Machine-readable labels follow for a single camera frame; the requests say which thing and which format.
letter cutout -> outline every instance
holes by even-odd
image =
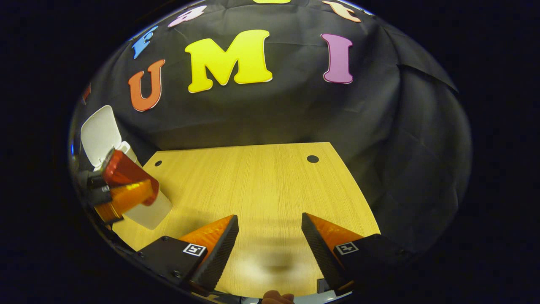
[[[130,85],[131,104],[135,110],[144,112],[152,109],[158,104],[158,101],[161,98],[161,67],[164,64],[165,60],[162,59],[152,63],[148,67],[152,92],[147,98],[144,98],[143,93],[140,91],[140,80],[143,78],[143,71],[131,76],[130,80],[127,82]]]
[[[152,36],[154,35],[152,32],[155,31],[156,28],[158,28],[157,25],[133,44],[133,46],[131,47],[135,51],[133,59],[139,57],[139,54],[148,46],[150,38],[152,38]]]
[[[328,71],[323,75],[327,82],[351,83],[353,75],[349,73],[349,48],[353,43],[344,37],[322,34],[328,43]]]
[[[190,93],[212,88],[212,81],[206,78],[206,68],[221,85],[226,85],[234,65],[238,61],[238,73],[234,81],[239,84],[267,82],[272,73],[266,69],[264,44],[270,33],[265,30],[248,30],[239,33],[227,51],[212,39],[202,39],[188,45],[185,49],[191,54]]]
[[[185,13],[183,13],[182,15],[176,17],[176,20],[169,23],[169,25],[167,25],[168,28],[171,28],[175,25],[178,25],[184,21],[189,21],[189,20],[192,20],[192,19],[195,19],[197,17],[199,17],[200,15],[203,14],[203,11],[204,9],[206,9],[206,5],[203,5],[203,6],[199,6],[197,8],[194,8],[192,10],[189,10]]]
[[[362,22],[360,19],[354,16],[351,16],[350,12],[354,12],[354,11],[352,9],[346,8],[341,3],[330,2],[330,1],[323,1],[323,3],[330,5],[334,13],[340,15],[341,17],[345,19],[348,19],[354,22]]]
[[[291,0],[253,0],[255,3],[273,3],[273,4],[284,4],[289,3]]]

wooden table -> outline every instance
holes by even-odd
[[[309,155],[319,158],[316,163]],[[113,230],[140,250],[236,214],[240,231],[216,290],[261,298],[316,293],[323,278],[301,230],[302,212],[360,235],[380,233],[347,167],[328,142],[159,151],[144,166],[172,202],[155,230],[126,218]]]

yellow letter m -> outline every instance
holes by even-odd
[[[206,78],[206,68],[221,85],[226,85],[238,61],[238,73],[234,81],[239,84],[267,82],[272,73],[266,69],[264,43],[270,33],[265,30],[249,30],[239,33],[227,51],[212,39],[202,39],[185,49],[191,54],[190,93],[212,88],[212,81]]]

orange letter u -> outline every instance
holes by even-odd
[[[144,72],[140,71],[133,75],[127,82],[130,85],[131,104],[135,110],[144,112],[156,106],[161,98],[161,67],[165,64],[165,60],[158,60],[148,67],[150,73],[150,84],[152,92],[147,98],[143,97],[140,91],[140,80],[143,78]]]

black cloth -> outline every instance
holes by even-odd
[[[208,0],[204,13],[172,28],[183,11],[158,25],[133,59],[127,41],[91,82],[79,105],[78,129],[102,106],[114,111],[123,140],[141,164],[157,150],[254,144],[330,142],[369,203],[381,233],[409,250],[426,250],[454,217],[471,170],[471,137],[457,88],[420,45],[378,17],[354,9],[362,22],[340,17],[315,0],[256,4]],[[267,30],[266,67],[273,79],[189,93],[190,43],[211,38],[226,50],[242,31]],[[328,45],[321,34],[343,36],[351,84],[328,83]],[[145,112],[130,100],[128,80],[165,59],[162,95]]]

